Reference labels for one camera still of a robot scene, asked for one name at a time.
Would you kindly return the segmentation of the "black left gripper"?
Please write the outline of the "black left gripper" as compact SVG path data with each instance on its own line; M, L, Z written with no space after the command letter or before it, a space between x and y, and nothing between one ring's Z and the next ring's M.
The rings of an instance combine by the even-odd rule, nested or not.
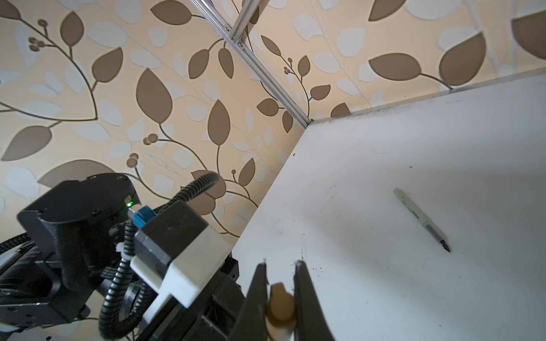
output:
M229 255L190 306L170 298L136 340L227 340L245 300L239 275Z

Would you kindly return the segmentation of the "brown pen cap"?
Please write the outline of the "brown pen cap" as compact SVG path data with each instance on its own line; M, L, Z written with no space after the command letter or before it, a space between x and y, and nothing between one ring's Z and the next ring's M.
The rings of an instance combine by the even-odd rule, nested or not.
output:
M270 287L265 322L268 340L291 340L297 322L296 304L281 282Z

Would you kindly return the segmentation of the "green pen uncapped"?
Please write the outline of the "green pen uncapped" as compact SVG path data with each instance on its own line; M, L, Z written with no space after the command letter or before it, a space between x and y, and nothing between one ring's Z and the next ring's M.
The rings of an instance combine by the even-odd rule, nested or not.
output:
M447 237L433 220L405 193L399 188L395 188L393 193L397 199L413 214L419 224L449 253L452 252L448 244Z

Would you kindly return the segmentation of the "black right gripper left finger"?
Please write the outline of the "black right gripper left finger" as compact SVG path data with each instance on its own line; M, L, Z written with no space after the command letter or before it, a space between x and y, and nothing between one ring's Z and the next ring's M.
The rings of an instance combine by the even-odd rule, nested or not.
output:
M267 340L267 284L267 265L259 263L229 341Z

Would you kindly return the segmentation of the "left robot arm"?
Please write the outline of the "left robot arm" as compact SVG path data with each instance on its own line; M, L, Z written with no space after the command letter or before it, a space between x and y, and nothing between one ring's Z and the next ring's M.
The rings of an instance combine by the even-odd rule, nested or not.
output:
M227 340L245 299L238 263L190 206L219 179L205 172L154 209L121 173L58 183L1 243L1 332L83 321L98 292L105 340Z

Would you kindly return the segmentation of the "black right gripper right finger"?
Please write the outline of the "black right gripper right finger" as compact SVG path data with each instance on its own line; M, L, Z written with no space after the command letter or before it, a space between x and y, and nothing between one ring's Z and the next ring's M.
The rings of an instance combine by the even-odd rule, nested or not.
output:
M294 339L296 341L334 341L304 261L297 261L295 264L294 298L297 313Z

